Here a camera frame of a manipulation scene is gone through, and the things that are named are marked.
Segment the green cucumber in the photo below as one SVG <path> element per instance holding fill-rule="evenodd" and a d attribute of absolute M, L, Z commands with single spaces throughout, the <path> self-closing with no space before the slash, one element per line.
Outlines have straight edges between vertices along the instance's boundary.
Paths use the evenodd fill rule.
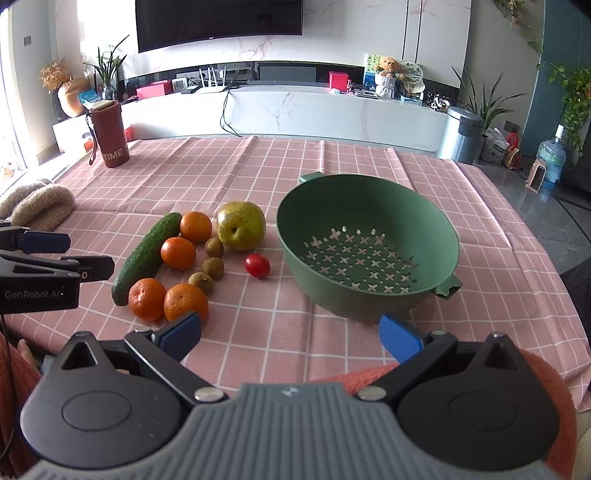
<path fill-rule="evenodd" d="M 163 243 L 180 233 L 181 214 L 172 212 L 160 218 L 138 243 L 121 266 L 111 287 L 111 298 L 116 306 L 128 303 L 131 287 L 139 280 L 153 278 L 162 260 Z"/>

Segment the orange mandarin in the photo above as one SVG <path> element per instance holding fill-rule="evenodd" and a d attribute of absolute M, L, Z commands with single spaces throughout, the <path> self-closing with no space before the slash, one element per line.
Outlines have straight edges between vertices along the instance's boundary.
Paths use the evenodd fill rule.
<path fill-rule="evenodd" d="M 184 214 L 180 221 L 180 234 L 193 245 L 204 244 L 211 238 L 211 219 L 204 213 L 191 211 Z"/>
<path fill-rule="evenodd" d="M 163 311 L 169 322 L 195 312 L 202 322 L 209 317 L 207 296 L 196 286 L 181 283 L 171 287 L 164 297 Z"/>
<path fill-rule="evenodd" d="M 144 278 L 135 282 L 128 293 L 128 306 L 141 320 L 155 322 L 163 315 L 166 288 L 154 278 Z"/>
<path fill-rule="evenodd" d="M 160 256 L 169 268 L 187 271 L 194 265 L 197 258 L 197 249 L 185 238 L 171 237 L 162 244 Z"/>

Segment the brown longan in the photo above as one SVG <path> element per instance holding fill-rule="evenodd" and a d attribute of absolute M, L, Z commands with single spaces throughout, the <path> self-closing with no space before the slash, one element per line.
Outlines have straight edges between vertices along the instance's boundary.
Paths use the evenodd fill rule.
<path fill-rule="evenodd" d="M 201 264 L 200 269 L 212 280 L 219 280 L 224 273 L 224 262 L 218 257 L 208 257 Z"/>
<path fill-rule="evenodd" d="M 221 258 L 224 252 L 224 247 L 221 240 L 212 237 L 205 242 L 204 250 L 209 257 Z"/>
<path fill-rule="evenodd" d="M 189 285 L 199 288 L 205 295 L 211 295 L 214 290 L 214 280 L 204 272 L 195 272 L 187 280 Z"/>

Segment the red cherry tomato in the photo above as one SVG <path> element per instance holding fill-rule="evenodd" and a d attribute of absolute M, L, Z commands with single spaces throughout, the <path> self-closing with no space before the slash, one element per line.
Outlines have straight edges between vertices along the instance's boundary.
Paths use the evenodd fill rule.
<path fill-rule="evenodd" d="M 249 254 L 245 257 L 245 270 L 249 275 L 262 279 L 270 275 L 270 261 L 260 254 Z"/>

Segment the yellow-green pear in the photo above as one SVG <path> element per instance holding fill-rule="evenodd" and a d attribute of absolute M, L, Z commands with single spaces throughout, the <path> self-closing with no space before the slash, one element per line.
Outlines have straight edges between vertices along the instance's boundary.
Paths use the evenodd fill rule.
<path fill-rule="evenodd" d="M 233 251 L 256 249 L 266 236 L 266 217 L 255 203 L 231 201 L 217 213 L 217 237 Z"/>

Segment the beige fuzzy cloth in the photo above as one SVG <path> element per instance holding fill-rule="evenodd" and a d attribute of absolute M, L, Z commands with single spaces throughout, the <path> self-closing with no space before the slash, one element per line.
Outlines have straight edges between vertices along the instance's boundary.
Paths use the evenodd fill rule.
<path fill-rule="evenodd" d="M 13 188 L 1 199 L 1 219 L 11 225 L 52 232 L 74 211 L 72 192 L 47 179 Z"/>

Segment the green plastic colander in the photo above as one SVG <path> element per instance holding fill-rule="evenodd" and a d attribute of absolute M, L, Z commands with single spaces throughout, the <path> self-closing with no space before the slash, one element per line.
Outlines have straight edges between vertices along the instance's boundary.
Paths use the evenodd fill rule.
<path fill-rule="evenodd" d="M 462 286 L 459 238 L 448 217 L 385 179 L 305 175 L 280 202 L 276 231 L 297 285 L 343 318 L 376 323 Z"/>

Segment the red TIME bottle sleeve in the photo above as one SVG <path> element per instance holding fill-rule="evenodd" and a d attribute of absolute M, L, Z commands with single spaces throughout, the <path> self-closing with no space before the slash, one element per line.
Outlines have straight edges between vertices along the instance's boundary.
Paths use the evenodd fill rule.
<path fill-rule="evenodd" d="M 93 141 L 89 157 L 90 165 L 95 162 L 97 152 L 101 153 L 103 162 L 108 168 L 118 167 L 129 160 L 121 105 L 118 101 L 103 101 L 86 113 L 85 120 Z"/>

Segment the vase with dried flowers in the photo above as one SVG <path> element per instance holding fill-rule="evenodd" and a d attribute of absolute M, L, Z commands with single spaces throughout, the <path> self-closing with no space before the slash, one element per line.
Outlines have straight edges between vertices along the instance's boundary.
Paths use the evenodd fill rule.
<path fill-rule="evenodd" d="M 91 89 L 90 81 L 84 76 L 74 77 L 64 59 L 53 60 L 43 66 L 39 79 L 66 117 L 75 118 L 86 112 L 80 95 Z"/>

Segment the pink box on cabinet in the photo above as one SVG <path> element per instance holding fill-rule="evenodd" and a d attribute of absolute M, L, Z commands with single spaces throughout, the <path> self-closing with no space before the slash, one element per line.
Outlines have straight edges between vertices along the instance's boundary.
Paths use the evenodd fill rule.
<path fill-rule="evenodd" d="M 172 92 L 172 85 L 170 80 L 161 80 L 152 82 L 149 85 L 138 87 L 136 89 L 136 97 L 138 100 L 144 100 L 154 97 L 161 97 Z"/>

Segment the white wifi router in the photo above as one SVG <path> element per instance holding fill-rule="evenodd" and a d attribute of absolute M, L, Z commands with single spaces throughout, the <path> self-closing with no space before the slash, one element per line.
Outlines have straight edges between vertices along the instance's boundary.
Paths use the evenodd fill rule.
<path fill-rule="evenodd" d="M 228 89 L 228 81 L 226 80 L 226 68 L 214 69 L 208 67 L 207 70 L 199 69 L 198 78 L 200 80 L 200 93 L 219 93 Z"/>

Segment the white marble TV cabinet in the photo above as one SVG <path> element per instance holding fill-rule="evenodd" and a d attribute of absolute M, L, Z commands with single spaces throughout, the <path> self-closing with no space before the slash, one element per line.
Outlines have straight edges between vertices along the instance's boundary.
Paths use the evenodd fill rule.
<path fill-rule="evenodd" d="M 226 135 L 301 136 L 438 150 L 447 115 L 396 100 L 334 95 L 327 88 L 250 85 L 174 93 L 122 106 L 134 139 Z"/>

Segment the blue water bottle jug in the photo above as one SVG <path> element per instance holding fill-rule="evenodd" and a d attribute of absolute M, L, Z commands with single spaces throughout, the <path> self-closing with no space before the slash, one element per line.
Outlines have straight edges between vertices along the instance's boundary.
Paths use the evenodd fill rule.
<path fill-rule="evenodd" d="M 542 160 L 545 164 L 546 173 L 542 185 L 547 190 L 552 190 L 559 182 L 566 163 L 567 154 L 562 143 L 563 133 L 564 127 L 559 124 L 554 137 L 543 141 L 536 154 L 536 159 Z"/>

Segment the teddy bear toy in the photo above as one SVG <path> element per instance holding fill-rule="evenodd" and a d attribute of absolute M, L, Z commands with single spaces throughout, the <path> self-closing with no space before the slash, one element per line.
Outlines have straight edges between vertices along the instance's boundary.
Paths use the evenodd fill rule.
<path fill-rule="evenodd" d="M 401 71 L 400 63 L 389 56 L 381 56 L 375 74 L 376 95 L 382 99 L 394 99 L 398 81 L 404 81 L 405 74 Z"/>

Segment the black wall television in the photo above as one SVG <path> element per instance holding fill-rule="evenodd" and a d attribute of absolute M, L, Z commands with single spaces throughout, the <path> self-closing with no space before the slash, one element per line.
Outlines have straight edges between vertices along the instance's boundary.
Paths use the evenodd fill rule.
<path fill-rule="evenodd" d="M 303 3 L 288 0 L 140 0 L 138 50 L 218 38 L 301 35 Z"/>

